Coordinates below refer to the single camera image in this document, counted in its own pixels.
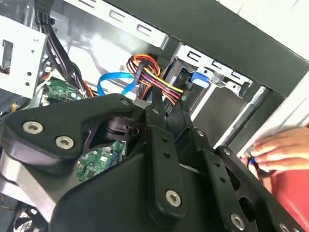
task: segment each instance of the black mounting arm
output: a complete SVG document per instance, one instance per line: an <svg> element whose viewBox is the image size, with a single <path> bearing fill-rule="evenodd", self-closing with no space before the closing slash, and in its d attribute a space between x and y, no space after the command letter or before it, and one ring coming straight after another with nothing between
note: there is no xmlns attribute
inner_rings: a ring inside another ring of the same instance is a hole
<svg viewBox="0 0 309 232"><path fill-rule="evenodd" d="M114 140L127 141L127 159L65 193L50 232L303 231L228 148L209 146L182 103L165 118L157 88L145 109L110 94L16 112L1 146L26 167L66 178L82 154Z"/></svg>

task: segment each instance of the bolt head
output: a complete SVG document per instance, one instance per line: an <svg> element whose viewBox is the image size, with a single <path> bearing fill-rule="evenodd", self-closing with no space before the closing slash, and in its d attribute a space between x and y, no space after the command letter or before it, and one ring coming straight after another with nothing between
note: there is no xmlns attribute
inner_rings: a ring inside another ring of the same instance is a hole
<svg viewBox="0 0 309 232"><path fill-rule="evenodd" d="M153 109L153 112L156 113L157 115L160 114L160 112L158 110L156 110L156 109Z"/></svg>
<svg viewBox="0 0 309 232"><path fill-rule="evenodd" d="M241 217L239 215L231 214L231 220L232 220L232 223L234 224L234 226L236 226L237 229L239 229L240 231L245 230L245 223L243 222L243 220L241 219Z"/></svg>
<svg viewBox="0 0 309 232"><path fill-rule="evenodd" d="M205 136L205 134L201 130L198 130L197 133L199 134L199 136L202 136L202 137Z"/></svg>
<svg viewBox="0 0 309 232"><path fill-rule="evenodd" d="M179 207L182 203L180 196L173 190L166 192L166 200L174 207Z"/></svg>
<svg viewBox="0 0 309 232"><path fill-rule="evenodd" d="M29 134L39 134L44 130L44 127L39 122L29 121L23 124L23 130Z"/></svg>
<svg viewBox="0 0 309 232"><path fill-rule="evenodd" d="M283 223L280 223L279 226L282 232L290 232L289 228L287 228Z"/></svg>
<svg viewBox="0 0 309 232"><path fill-rule="evenodd" d="M74 141L68 136L56 138L56 145L62 149L69 150L74 147Z"/></svg>
<svg viewBox="0 0 309 232"><path fill-rule="evenodd" d="M127 100L124 100L124 99L121 100L121 103L123 105L130 105L130 103Z"/></svg>
<svg viewBox="0 0 309 232"><path fill-rule="evenodd" d="M231 155L231 151L230 151L229 149L224 148L223 151L224 151L224 153L226 153L228 156Z"/></svg>

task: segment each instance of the hand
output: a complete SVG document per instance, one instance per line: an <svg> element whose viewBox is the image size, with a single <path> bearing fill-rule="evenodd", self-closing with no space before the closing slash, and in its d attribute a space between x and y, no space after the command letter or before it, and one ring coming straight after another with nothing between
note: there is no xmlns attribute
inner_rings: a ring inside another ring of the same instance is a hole
<svg viewBox="0 0 309 232"><path fill-rule="evenodd" d="M254 144L251 155L265 171L309 169L309 129L299 128Z"/></svg>

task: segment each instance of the electronic component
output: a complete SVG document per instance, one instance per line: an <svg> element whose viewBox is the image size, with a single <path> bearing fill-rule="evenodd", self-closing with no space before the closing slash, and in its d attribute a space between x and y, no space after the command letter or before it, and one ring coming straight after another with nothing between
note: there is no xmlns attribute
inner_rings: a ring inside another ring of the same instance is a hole
<svg viewBox="0 0 309 232"><path fill-rule="evenodd" d="M99 148L83 155L76 165L78 179L84 182L107 170L119 161L123 150L123 142L116 141L110 147Z"/></svg>
<svg viewBox="0 0 309 232"><path fill-rule="evenodd" d="M83 96L64 81L52 78L44 88L44 101L50 104L80 100Z"/></svg>

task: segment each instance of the orange wire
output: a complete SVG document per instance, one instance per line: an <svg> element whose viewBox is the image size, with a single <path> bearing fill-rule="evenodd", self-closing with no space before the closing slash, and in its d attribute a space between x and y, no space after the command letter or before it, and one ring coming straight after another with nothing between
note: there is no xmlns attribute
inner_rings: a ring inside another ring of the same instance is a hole
<svg viewBox="0 0 309 232"><path fill-rule="evenodd" d="M154 66L157 70L155 70L151 65L148 65L148 68L150 68L151 71L153 71L153 73L156 76L160 75L160 72L161 72L160 68L159 68L158 64L156 63L156 61L152 57L150 57L148 55L135 55L135 56L133 56L133 60L139 64L141 62L141 60L139 60L138 58L144 58L144 59L151 61L154 64Z"/></svg>
<svg viewBox="0 0 309 232"><path fill-rule="evenodd" d="M163 95L165 96L165 97L167 97L167 99L169 99L170 100L170 102L173 104L173 105L175 105L176 103L175 103L175 101L170 97L170 96L168 96L167 94L165 94L164 92L162 92L163 93Z"/></svg>
<svg viewBox="0 0 309 232"><path fill-rule="evenodd" d="M152 86L151 84L149 84L149 83L147 83L147 82L145 82L145 81L140 81L140 82L141 82L142 84L148 86L148 87L151 87L151 86Z"/></svg>
<svg viewBox="0 0 309 232"><path fill-rule="evenodd" d="M84 85L86 86L86 89L88 90L88 92L90 93L91 97L94 97L92 90L89 88L89 86L86 84L85 81L83 81Z"/></svg>

